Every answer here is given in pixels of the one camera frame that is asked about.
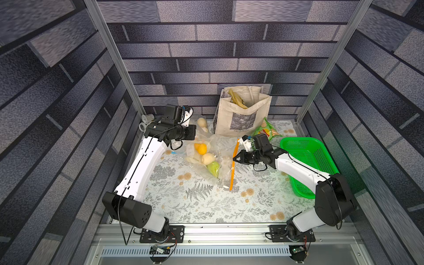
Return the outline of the clear orange zip-top bag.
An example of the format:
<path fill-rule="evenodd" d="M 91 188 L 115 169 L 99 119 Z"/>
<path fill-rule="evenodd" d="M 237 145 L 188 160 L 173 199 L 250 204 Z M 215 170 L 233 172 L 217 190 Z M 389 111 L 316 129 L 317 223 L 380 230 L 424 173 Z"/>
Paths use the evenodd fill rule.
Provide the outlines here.
<path fill-rule="evenodd" d="M 188 164 L 188 167 L 193 169 L 201 177 L 203 177 L 207 184 L 216 185 L 231 190 L 233 185 L 231 181 L 234 177 L 234 151 L 238 144 L 238 138 L 220 136 L 215 134 L 206 134 L 200 130 L 196 131 L 195 140 L 184 140 L 182 151 L 182 159 Z M 203 163 L 194 162 L 189 159 L 186 154 L 186 147 L 188 144 L 206 144 L 208 152 L 203 156 Z M 218 178 L 212 176 L 207 165 L 212 162 L 218 162 L 221 165 Z"/>

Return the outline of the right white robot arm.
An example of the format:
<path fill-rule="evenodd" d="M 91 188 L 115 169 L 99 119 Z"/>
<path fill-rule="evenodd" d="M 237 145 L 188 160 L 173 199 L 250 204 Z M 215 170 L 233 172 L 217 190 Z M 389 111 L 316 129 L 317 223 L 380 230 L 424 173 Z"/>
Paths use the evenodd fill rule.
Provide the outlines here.
<path fill-rule="evenodd" d="M 271 167 L 305 185 L 315 196 L 315 205 L 286 222 L 283 233 L 272 233 L 271 239 L 286 237 L 297 242 L 313 228 L 339 226 L 359 206 L 348 182 L 339 173 L 323 143 L 315 138 L 287 137 L 273 146 L 266 134 L 243 136 L 244 146 L 234 158 L 243 165 Z"/>

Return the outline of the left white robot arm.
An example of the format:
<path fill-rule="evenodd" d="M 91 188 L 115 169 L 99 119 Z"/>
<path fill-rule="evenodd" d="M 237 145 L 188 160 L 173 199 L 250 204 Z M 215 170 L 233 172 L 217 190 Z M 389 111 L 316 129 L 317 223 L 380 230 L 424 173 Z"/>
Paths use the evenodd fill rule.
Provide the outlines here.
<path fill-rule="evenodd" d="M 115 190 L 105 193 L 102 198 L 112 219 L 161 237 L 167 236 L 169 220 L 155 214 L 152 206 L 143 203 L 142 199 L 157 163 L 172 141 L 195 139 L 196 126 L 189 123 L 192 115 L 192 107 L 168 105 L 160 119 L 147 125 L 144 130 L 145 138 L 134 163 Z"/>

